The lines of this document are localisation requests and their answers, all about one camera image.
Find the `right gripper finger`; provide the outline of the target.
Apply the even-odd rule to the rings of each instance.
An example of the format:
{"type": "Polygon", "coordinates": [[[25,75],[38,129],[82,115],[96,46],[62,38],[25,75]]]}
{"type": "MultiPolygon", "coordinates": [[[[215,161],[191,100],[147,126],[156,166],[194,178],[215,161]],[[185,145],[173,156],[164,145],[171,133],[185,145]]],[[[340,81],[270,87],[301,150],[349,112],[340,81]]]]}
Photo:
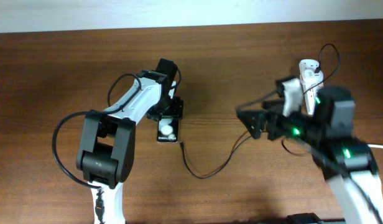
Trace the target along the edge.
{"type": "Polygon", "coordinates": [[[265,131],[267,112],[264,110],[237,110],[236,115],[253,139],[259,139],[265,131]]]}
{"type": "Polygon", "coordinates": [[[247,112],[247,111],[274,111],[276,113],[283,112],[285,100],[260,100],[246,103],[236,107],[236,112],[247,112]]]}

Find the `black Samsung smartphone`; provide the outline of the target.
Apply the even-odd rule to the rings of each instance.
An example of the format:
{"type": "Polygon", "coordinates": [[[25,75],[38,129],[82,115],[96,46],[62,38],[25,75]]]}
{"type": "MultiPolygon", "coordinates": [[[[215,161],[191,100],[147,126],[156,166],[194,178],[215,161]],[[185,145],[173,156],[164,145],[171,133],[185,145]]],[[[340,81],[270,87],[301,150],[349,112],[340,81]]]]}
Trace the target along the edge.
{"type": "Polygon", "coordinates": [[[158,123],[157,142],[176,143],[178,142],[179,120],[163,118],[158,123]]]}

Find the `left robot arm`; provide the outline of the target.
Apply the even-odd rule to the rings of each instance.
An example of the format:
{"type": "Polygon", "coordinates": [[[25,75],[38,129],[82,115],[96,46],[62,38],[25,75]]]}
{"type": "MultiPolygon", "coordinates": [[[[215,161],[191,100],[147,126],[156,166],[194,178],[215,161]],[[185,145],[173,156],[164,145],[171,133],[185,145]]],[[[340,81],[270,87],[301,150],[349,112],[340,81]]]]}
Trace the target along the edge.
{"type": "Polygon", "coordinates": [[[177,65],[160,59],[155,70],[135,75],[130,89],[103,114],[85,116],[76,167],[91,185],[95,223],[125,223],[123,183],[135,154],[136,126],[143,117],[158,122],[157,141],[177,142],[183,100],[175,96],[177,65]]]}

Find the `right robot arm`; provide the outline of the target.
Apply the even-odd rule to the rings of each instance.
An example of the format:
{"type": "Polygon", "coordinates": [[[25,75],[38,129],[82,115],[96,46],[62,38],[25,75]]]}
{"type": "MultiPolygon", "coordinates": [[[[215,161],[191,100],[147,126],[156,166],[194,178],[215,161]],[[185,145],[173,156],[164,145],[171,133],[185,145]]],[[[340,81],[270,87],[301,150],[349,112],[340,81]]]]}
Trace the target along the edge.
{"type": "Polygon", "coordinates": [[[300,111],[282,115],[274,110],[250,110],[248,103],[236,107],[236,114],[254,139],[266,132],[271,141],[285,137],[308,145],[346,223],[383,223],[379,168],[368,144],[353,135],[356,104],[351,92],[326,86],[314,101],[312,116],[300,111]]]}

